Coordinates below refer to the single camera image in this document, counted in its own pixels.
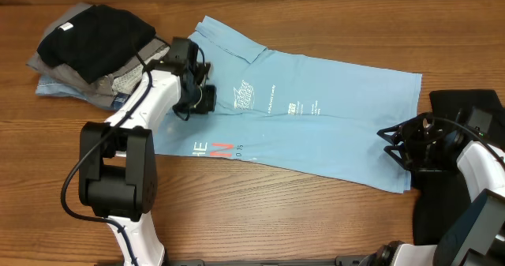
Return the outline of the light blue printed t-shirt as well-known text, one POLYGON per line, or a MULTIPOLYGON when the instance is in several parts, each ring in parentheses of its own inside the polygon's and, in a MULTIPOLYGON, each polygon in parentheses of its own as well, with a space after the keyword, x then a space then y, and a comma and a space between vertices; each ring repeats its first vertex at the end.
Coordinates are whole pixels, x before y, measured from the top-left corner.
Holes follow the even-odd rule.
POLYGON ((377 133, 416 115, 420 74, 271 50, 211 17, 191 38, 211 63, 215 109, 188 120, 168 114, 154 137, 157 154, 238 159, 392 193, 410 189, 410 174, 377 133))

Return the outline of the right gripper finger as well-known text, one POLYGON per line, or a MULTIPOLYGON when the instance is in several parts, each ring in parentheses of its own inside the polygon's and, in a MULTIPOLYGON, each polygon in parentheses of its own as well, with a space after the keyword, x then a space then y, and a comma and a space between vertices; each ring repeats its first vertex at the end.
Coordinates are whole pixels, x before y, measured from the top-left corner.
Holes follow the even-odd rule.
POLYGON ((412 169, 413 160, 411 159, 404 144, 389 145, 383 150, 404 170, 412 169))
POLYGON ((414 119, 404 121, 395 126, 380 129, 376 134, 390 144, 399 144, 409 140, 413 135, 414 119))

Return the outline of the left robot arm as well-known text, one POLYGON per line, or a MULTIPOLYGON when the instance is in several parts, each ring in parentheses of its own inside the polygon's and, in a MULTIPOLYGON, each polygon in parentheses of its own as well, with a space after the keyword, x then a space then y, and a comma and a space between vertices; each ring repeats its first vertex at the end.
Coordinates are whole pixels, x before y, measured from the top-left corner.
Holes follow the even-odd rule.
POLYGON ((80 202, 89 220, 114 232, 124 265, 167 265, 151 214, 157 194, 154 134, 169 112, 182 121, 215 109, 216 88, 207 83, 211 65, 190 39, 174 38, 159 59, 140 64, 141 81, 121 110, 80 132, 80 202))

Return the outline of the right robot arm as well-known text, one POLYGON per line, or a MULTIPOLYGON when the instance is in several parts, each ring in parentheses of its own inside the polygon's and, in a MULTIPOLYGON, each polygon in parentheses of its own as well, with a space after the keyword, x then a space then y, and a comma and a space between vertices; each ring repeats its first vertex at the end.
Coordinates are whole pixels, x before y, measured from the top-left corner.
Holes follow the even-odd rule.
POLYGON ((489 141, 492 121, 474 107, 466 118, 423 113, 378 131, 384 151, 422 192, 414 230, 439 238, 389 242, 360 265, 504 263, 504 151, 489 141))

